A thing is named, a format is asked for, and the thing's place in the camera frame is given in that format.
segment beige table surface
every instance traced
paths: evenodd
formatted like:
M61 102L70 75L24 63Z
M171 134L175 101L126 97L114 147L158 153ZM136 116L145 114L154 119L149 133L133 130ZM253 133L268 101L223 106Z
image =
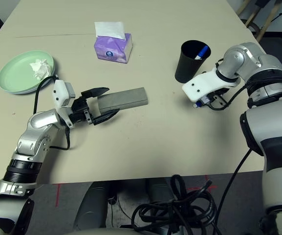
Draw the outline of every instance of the beige table surface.
M97 59L94 21L124 22L133 41L128 64ZM110 92L145 87L149 99L148 105L120 111L103 124L77 124L71 149L51 150L38 181L233 172L247 151L239 125L246 92L222 112L194 109L174 78L186 40L204 41L211 48L199 72L210 70L229 47L256 42L225 0L21 0L0 31L0 70L22 52L45 50L76 95L100 86ZM39 111L54 107L52 88L40 92ZM32 115L33 101L34 94L0 89L0 178ZM95 99L89 105L98 112ZM56 144L64 145L60 136ZM262 168L263 158L251 154L241 170Z

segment blue marker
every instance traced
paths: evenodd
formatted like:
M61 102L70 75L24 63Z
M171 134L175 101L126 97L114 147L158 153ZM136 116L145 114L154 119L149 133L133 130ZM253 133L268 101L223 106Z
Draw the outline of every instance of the blue marker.
M204 48L199 52L199 54L195 57L195 59L201 60L201 58L204 56L207 50L208 50L208 46L204 46Z

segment floor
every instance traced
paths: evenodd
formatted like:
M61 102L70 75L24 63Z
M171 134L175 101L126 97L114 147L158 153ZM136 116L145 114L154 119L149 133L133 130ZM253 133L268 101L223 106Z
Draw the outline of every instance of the floor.
M276 56L282 62L281 38L263 38L260 44L267 53ZM227 195L218 224L222 234L262 234L259 230L259 219L264 213L261 175L262 172L247 172L240 173L236 177ZM203 186L206 179L211 179L213 185L210 191L218 204L230 177L230 174L189 176L185 177L185 182L187 189L192 190ZM148 198L144 190L144 180L129 181L129 184L131 188L121 192L119 200L126 214L131 215L136 206L147 202ZM40 186L31 197L35 201L35 208L27 235L61 235L71 232L78 207L89 186L90 183ZM109 207L108 227L111 227L110 211ZM113 206L114 227L129 224L129 222L130 220L120 211L118 204L115 204Z

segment tissue box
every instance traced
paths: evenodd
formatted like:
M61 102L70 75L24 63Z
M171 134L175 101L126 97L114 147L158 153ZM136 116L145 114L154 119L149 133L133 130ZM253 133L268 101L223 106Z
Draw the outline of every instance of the tissue box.
M125 33L126 40L112 37L97 37L94 48L97 58L127 63L132 50L132 35Z

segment gray block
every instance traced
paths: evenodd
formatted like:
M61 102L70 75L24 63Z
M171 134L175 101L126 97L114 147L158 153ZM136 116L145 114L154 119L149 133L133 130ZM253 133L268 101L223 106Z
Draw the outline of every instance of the gray block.
M102 113L113 109L129 109L148 104L144 87L97 97L98 108Z

